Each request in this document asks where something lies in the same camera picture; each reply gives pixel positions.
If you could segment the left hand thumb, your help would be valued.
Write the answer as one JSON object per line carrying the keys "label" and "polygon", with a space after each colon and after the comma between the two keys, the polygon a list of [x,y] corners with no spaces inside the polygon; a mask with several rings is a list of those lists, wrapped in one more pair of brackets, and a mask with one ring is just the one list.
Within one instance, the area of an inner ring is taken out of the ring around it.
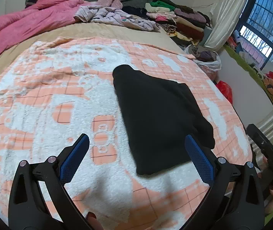
{"label": "left hand thumb", "polygon": [[93,227],[94,230],[103,230],[103,226],[97,220],[96,215],[94,213],[89,211],[85,218],[88,221],[88,223]]}

